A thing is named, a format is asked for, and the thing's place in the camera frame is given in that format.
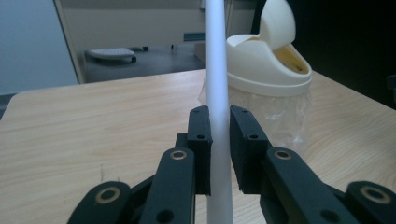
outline wall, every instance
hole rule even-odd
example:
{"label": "wall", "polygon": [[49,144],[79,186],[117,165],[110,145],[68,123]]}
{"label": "wall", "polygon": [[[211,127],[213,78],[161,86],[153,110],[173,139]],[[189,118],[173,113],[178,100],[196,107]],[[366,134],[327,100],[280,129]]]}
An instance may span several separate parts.
{"label": "wall", "polygon": [[0,95],[78,84],[51,0],[0,0]]}

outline white object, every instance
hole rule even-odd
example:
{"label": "white object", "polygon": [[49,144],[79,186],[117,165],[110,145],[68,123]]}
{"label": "white object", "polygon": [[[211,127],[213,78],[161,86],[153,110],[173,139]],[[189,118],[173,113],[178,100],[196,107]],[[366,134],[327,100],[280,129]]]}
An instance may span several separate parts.
{"label": "white object", "polygon": [[268,96],[307,92],[312,68],[291,44],[294,38],[289,5],[284,0],[268,0],[259,35],[234,35],[227,39],[229,85]]}
{"label": "white object", "polygon": [[207,223],[233,223],[224,1],[206,2],[207,105],[213,138]]}
{"label": "white object", "polygon": [[130,49],[91,49],[88,53],[97,59],[119,60],[134,57],[134,52]]}

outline table surface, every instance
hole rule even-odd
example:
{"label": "table surface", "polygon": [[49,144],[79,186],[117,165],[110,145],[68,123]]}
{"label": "table surface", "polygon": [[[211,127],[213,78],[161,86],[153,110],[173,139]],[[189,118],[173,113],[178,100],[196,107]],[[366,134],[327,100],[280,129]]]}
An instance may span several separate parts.
{"label": "table surface", "polygon": [[[0,121],[0,220],[66,223],[94,186],[134,186],[186,133],[200,105],[205,70],[139,77],[13,97]],[[304,159],[345,190],[368,180],[396,191],[396,112],[314,73],[309,149]],[[259,197],[243,195],[233,174],[235,223],[264,223]],[[205,223],[205,196],[196,222]]]}

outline wooden table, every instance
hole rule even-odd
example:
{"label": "wooden table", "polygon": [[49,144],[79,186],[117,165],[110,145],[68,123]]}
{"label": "wooden table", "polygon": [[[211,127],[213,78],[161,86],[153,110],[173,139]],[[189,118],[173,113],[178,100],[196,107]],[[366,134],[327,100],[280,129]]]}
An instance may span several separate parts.
{"label": "wooden table", "polygon": [[[153,175],[163,152],[187,131],[205,70],[28,91],[0,121],[1,223],[65,223],[94,186],[134,186]],[[345,190],[369,180],[396,191],[396,112],[322,75],[311,86],[305,160]],[[235,223],[264,223],[258,196],[237,189]],[[205,196],[196,222],[205,223]]]}

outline floor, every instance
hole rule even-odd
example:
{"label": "floor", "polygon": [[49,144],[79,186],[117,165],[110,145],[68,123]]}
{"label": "floor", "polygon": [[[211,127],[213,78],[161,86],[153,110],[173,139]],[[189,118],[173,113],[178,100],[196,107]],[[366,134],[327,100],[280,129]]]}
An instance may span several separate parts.
{"label": "floor", "polygon": [[[143,48],[131,50],[135,53],[136,63],[131,63],[131,60],[99,61],[86,54],[87,82],[144,77],[205,68],[205,64],[195,57],[193,44],[150,46],[148,51],[143,51]],[[0,96],[0,119],[12,96],[12,94]]]}

